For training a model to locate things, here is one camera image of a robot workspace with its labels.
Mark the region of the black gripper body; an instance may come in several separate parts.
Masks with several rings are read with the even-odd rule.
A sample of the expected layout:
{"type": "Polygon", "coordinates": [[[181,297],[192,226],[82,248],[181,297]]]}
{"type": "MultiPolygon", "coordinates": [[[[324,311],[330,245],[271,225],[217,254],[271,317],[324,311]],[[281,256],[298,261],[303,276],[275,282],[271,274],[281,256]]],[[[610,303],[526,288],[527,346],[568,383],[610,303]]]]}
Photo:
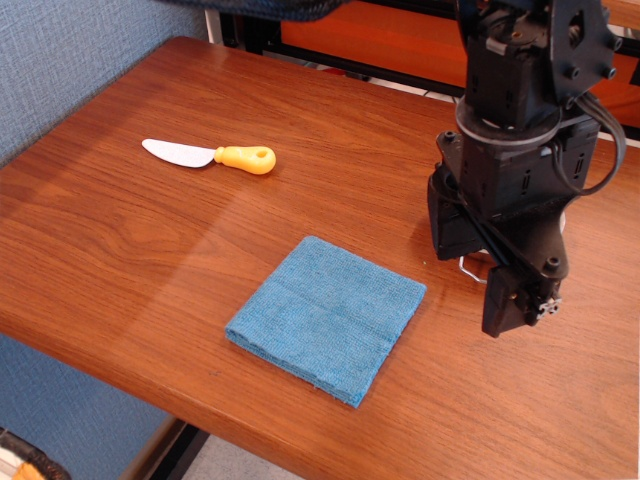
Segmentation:
{"type": "Polygon", "coordinates": [[[569,271],[561,220],[586,182],[599,124],[580,114],[526,131],[475,118],[437,138],[460,203],[499,266],[525,278],[561,280],[569,271]]]}

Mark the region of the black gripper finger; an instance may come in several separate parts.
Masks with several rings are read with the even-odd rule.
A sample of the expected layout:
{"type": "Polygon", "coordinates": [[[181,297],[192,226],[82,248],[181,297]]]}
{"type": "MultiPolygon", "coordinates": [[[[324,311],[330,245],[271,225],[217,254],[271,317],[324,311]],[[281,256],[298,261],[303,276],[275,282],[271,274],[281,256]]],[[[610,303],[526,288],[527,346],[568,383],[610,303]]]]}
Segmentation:
{"type": "Polygon", "coordinates": [[[497,338],[515,328],[535,326],[559,310],[560,285],[554,279],[527,279],[509,267],[492,268],[485,292],[482,331],[497,338]]]}
{"type": "Polygon", "coordinates": [[[429,177],[427,203],[431,237],[439,260],[451,260],[484,248],[460,203],[457,183],[445,164],[429,177]]]}

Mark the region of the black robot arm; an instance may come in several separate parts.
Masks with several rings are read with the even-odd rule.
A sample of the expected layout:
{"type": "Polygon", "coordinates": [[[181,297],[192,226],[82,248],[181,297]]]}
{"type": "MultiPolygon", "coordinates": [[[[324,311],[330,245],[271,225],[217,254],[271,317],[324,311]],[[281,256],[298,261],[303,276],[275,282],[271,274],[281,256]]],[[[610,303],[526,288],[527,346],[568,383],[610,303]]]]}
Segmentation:
{"type": "Polygon", "coordinates": [[[467,53],[457,127],[438,136],[430,176],[432,241],[442,260],[479,251],[489,271],[483,331],[534,325],[556,312],[569,263],[567,206],[586,182],[601,131],[626,153],[620,123],[592,88],[614,77],[621,40],[598,1],[460,1],[467,53]]]}

